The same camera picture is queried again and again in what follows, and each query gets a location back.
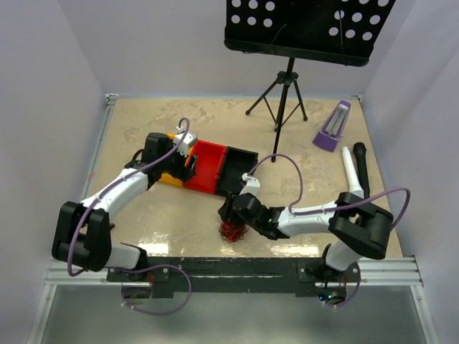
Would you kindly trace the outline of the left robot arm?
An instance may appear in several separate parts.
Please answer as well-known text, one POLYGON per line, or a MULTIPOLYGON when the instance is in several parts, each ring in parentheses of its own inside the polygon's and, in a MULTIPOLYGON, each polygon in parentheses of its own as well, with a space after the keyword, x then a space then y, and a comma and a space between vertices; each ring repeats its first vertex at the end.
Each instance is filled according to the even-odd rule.
POLYGON ((52 257, 82 271, 115 268, 123 270, 133 281, 143 280, 148 274, 146 250, 116 244, 111 238, 113 220, 163 174, 188 182, 196 173, 197 157, 190 151, 197 141, 197 135, 192 132, 181 132, 173 138, 149 133, 144 147, 125 164, 114 181, 89 198, 62 205, 52 257))

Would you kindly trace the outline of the orange plastic bin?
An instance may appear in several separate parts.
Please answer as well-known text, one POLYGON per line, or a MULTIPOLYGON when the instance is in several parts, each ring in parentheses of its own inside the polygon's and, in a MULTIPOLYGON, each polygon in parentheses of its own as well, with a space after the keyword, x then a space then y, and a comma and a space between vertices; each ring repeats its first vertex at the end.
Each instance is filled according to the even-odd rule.
MULTIPOLYGON (((167 136, 169 138, 171 138, 171 139, 174 139, 175 134, 167 133, 167 136)), ((159 179, 159 182, 165 183, 165 184, 168 184, 168 185, 171 185, 171 186, 179 187, 179 188, 182 188, 183 184, 184 184, 183 181, 179 180, 178 178, 175 178, 175 177, 171 176, 169 173, 163 173, 161 175, 161 178, 159 179)))

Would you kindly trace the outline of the black plastic bin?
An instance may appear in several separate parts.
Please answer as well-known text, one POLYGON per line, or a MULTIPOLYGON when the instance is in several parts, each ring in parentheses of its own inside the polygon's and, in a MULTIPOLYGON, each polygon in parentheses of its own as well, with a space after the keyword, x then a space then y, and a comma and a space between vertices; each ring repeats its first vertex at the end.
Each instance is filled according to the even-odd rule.
POLYGON ((242 174, 248 173, 258 162, 258 153, 227 146, 217 178, 215 194, 226 197, 242 190, 242 174))

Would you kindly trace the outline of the red plastic bin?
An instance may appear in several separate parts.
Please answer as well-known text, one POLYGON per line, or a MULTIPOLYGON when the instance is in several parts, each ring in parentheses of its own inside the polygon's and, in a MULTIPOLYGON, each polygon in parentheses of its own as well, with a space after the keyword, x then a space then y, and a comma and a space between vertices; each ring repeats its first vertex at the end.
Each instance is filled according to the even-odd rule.
POLYGON ((192 151, 197 156, 196 175, 189 182, 183 183, 183 187, 214 194, 226 149, 224 145, 199 140, 192 151))

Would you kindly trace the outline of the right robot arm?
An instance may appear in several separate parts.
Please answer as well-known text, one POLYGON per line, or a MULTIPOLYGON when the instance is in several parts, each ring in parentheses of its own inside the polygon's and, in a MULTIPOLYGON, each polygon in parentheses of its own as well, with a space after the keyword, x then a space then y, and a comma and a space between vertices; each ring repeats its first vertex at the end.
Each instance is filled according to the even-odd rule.
POLYGON ((266 207, 251 193, 231 193, 218 214, 223 222, 248 226, 270 240, 332 233, 337 241, 327 246, 319 264, 322 278, 329 282, 362 257, 384 259, 394 221, 389 211, 350 192, 322 206, 302 209, 266 207))

